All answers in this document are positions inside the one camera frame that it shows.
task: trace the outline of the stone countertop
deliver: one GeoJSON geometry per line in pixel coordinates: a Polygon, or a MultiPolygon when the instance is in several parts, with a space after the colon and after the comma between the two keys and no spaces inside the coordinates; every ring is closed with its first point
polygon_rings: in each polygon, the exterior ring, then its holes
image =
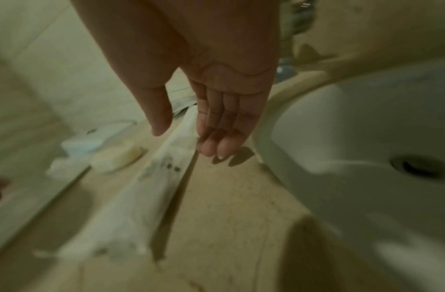
{"type": "MultiPolygon", "coordinates": [[[[311,77],[321,83],[326,74],[300,75],[272,94],[311,77]]],[[[247,147],[225,161],[195,156],[152,243],[155,260],[33,257],[33,250],[53,250],[80,231],[178,123],[160,138],[146,123],[124,133],[148,152],[113,174],[91,170],[60,195],[0,254],[0,291],[399,291],[322,228],[247,147]]]]}

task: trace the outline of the sink drain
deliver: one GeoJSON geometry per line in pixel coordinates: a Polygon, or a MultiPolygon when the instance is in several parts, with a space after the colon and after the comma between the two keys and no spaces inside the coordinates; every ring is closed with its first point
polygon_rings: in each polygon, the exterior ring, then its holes
{"type": "Polygon", "coordinates": [[[445,162],[421,155],[401,155],[391,159],[397,171],[418,178],[445,180],[445,162]]]}

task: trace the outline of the sink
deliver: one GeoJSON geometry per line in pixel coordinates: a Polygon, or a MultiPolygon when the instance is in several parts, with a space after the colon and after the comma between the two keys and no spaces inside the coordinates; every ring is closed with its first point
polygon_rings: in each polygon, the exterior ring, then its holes
{"type": "Polygon", "coordinates": [[[289,192],[370,265],[445,292],[445,59],[322,86],[255,135],[289,192]]]}

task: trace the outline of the palm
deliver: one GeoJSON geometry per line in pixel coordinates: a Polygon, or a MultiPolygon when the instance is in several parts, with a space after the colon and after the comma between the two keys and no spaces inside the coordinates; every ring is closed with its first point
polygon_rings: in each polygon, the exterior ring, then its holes
{"type": "Polygon", "coordinates": [[[225,157],[244,143],[275,75],[275,1],[74,0],[74,5],[155,135],[172,122],[164,85],[181,67],[198,100],[200,152],[225,157]]]}

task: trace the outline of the plastic packet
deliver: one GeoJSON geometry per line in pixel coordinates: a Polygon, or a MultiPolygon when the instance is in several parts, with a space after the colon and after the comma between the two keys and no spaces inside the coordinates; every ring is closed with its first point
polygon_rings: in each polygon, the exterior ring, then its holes
{"type": "Polygon", "coordinates": [[[38,257],[84,261],[106,255],[125,260],[147,253],[149,243],[174,197],[196,149],[196,106],[132,182],[69,242],[38,257]]]}

